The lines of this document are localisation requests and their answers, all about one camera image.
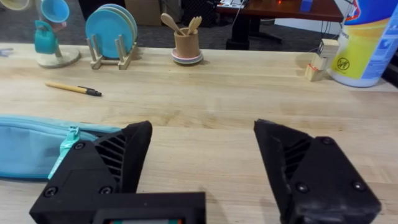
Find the screw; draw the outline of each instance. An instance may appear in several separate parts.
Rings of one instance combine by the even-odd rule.
[[[322,143],[325,145],[331,145],[334,143],[334,140],[329,137],[324,137],[324,138],[322,138]]]
[[[308,188],[307,185],[303,184],[303,183],[297,183],[296,184],[296,189],[300,192],[300,193],[308,193],[310,191],[310,189]]]
[[[84,146],[85,146],[85,144],[81,142],[81,143],[78,143],[78,144],[75,146],[75,149],[76,149],[76,150],[83,149]]]
[[[354,182],[352,183],[352,185],[353,185],[353,188],[354,188],[355,190],[358,190],[358,191],[364,191],[364,190],[366,190],[365,185],[362,184],[362,183],[359,182],[359,181],[354,181]]]
[[[110,194],[110,193],[112,193],[112,187],[110,187],[110,186],[103,187],[99,190],[99,193],[100,194]]]
[[[49,187],[44,191],[43,196],[50,198],[53,197],[57,192],[58,192],[58,187]]]

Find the plate rack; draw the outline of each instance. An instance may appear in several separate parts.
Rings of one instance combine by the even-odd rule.
[[[117,65],[119,70],[126,70],[128,68],[132,59],[133,51],[137,45],[136,42],[132,45],[130,51],[126,52],[124,49],[123,37],[122,35],[119,35],[119,39],[114,40],[118,50],[119,60],[108,60],[101,55],[95,35],[92,35],[91,39],[93,39],[94,46],[92,46],[90,38],[87,38],[86,41],[92,58],[92,61],[90,62],[92,69],[99,69],[102,65]]]

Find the wooden utensil holder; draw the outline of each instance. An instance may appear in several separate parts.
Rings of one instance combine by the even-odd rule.
[[[186,34],[188,28],[181,28],[181,31]],[[181,58],[193,58],[200,54],[198,30],[195,30],[191,35],[180,35],[174,32],[175,49],[178,56]]]
[[[130,51],[126,52],[124,49],[122,35],[119,35],[119,39],[114,40],[118,50],[119,60],[106,60],[105,57],[100,54],[95,35],[92,35],[91,38],[93,39],[94,47],[91,45],[91,40],[89,38],[87,38],[86,41],[88,48],[90,49],[91,58],[93,59],[90,62],[92,69],[99,69],[101,65],[117,65],[119,70],[126,70],[128,68],[132,59],[132,53],[137,43],[133,43]]]

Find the yellow label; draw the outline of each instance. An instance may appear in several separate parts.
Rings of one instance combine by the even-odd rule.
[[[331,69],[340,75],[360,79],[388,22],[389,18],[368,24],[345,25]]]

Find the teal cup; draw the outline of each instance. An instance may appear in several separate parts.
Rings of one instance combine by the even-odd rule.
[[[54,54],[58,47],[58,39],[50,24],[44,21],[35,21],[35,50],[41,54]]]
[[[43,16],[51,22],[65,22],[69,17],[69,7],[64,0],[44,0],[41,10]]]

